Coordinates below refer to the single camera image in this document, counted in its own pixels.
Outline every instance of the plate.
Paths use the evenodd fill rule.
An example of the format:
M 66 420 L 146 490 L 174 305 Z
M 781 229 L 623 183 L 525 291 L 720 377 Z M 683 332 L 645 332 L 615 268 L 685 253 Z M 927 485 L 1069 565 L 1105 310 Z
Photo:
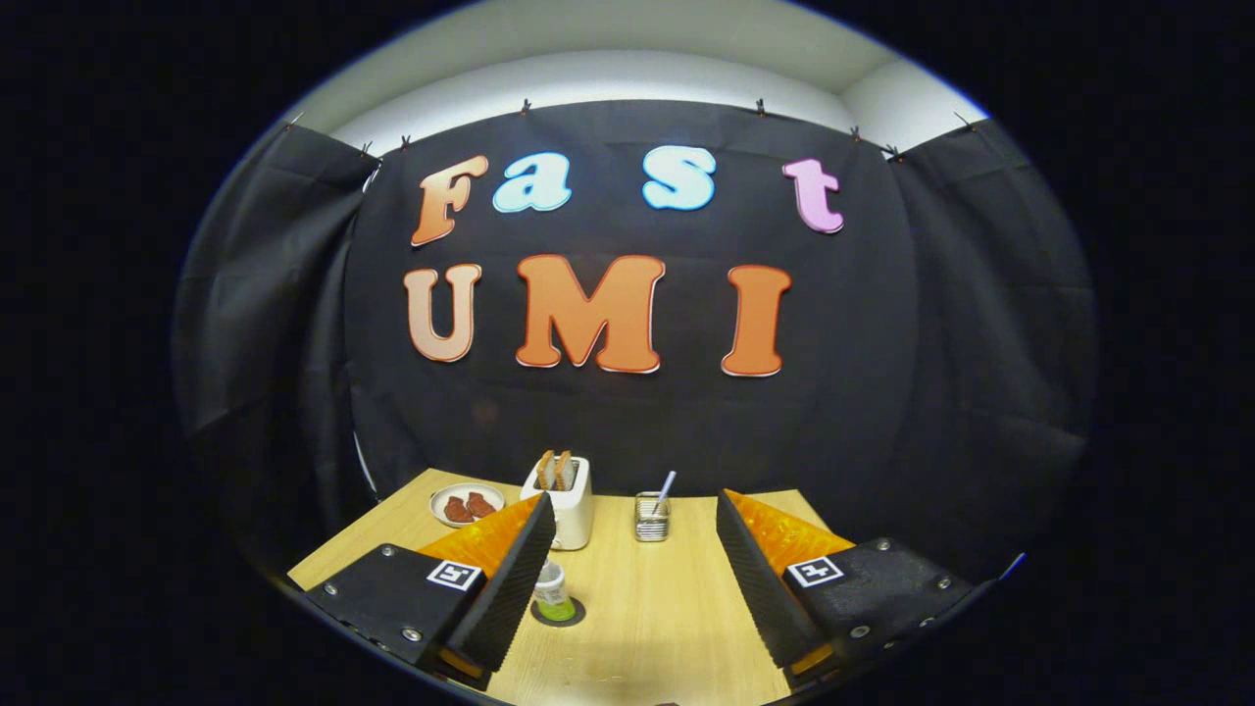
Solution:
M 501 494 L 496 488 L 483 485 L 482 483 L 458 483 L 448 488 L 438 490 L 432 495 L 432 514 L 435 515 L 437 520 L 449 525 L 451 528 L 464 528 L 474 523 L 454 523 L 453 520 L 444 517 L 444 505 L 448 504 L 449 498 L 459 498 L 463 503 L 471 498 L 472 493 L 478 493 L 483 495 L 483 499 L 488 502 L 489 505 L 501 512 L 506 507 L 506 497 Z

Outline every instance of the white toaster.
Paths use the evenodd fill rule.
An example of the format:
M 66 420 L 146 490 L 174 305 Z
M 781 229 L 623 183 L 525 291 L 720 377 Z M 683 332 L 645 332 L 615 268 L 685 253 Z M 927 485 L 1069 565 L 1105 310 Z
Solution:
M 560 461 L 552 453 L 545 454 L 532 466 L 532 473 L 527 475 L 523 489 L 518 494 L 520 500 L 527 500 L 533 495 L 548 490 L 550 502 L 553 504 L 553 522 L 557 532 L 553 535 L 553 549 L 580 549 L 589 543 L 592 534 L 592 465 L 587 459 L 570 456 L 565 468 L 555 468 Z M 541 488 L 541 478 L 557 479 L 561 475 L 565 490 L 553 488 Z

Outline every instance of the utensil holder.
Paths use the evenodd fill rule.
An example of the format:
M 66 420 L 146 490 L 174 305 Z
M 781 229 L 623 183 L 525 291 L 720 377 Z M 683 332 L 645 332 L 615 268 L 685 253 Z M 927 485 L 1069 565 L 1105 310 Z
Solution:
M 638 542 L 663 542 L 671 529 L 671 499 L 658 507 L 658 492 L 638 493 L 634 529 Z

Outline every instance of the wooden table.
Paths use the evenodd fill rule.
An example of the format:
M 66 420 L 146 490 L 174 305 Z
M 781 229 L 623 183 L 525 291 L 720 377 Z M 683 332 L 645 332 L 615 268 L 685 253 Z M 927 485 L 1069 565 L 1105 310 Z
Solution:
M 517 485 L 429 469 L 287 576 L 307 591 L 379 544 L 417 551 L 454 532 L 432 517 L 430 497 L 467 482 L 501 490 L 507 504 L 518 502 Z M 796 490 L 753 498 L 827 527 Z M 788 696 L 715 534 L 715 499 L 673 499 L 670 537 L 660 543 L 636 542 L 633 504 L 594 497 L 589 544 L 550 556 L 587 617 L 553 628 L 523 616 L 487 693 L 523 706 L 748 706 Z

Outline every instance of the sausage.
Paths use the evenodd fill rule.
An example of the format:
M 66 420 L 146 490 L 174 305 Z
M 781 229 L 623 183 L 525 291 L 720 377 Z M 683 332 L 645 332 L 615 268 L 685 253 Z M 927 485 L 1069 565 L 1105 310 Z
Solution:
M 467 509 L 469 509 L 471 514 L 477 518 L 487 518 L 497 512 L 497 509 L 493 508 L 491 503 L 484 500 L 483 495 L 479 495 L 478 493 L 471 494 L 469 500 L 467 500 Z
M 444 517 L 454 523 L 473 523 L 474 515 L 467 507 L 462 504 L 461 498 L 449 498 L 449 502 L 444 505 Z

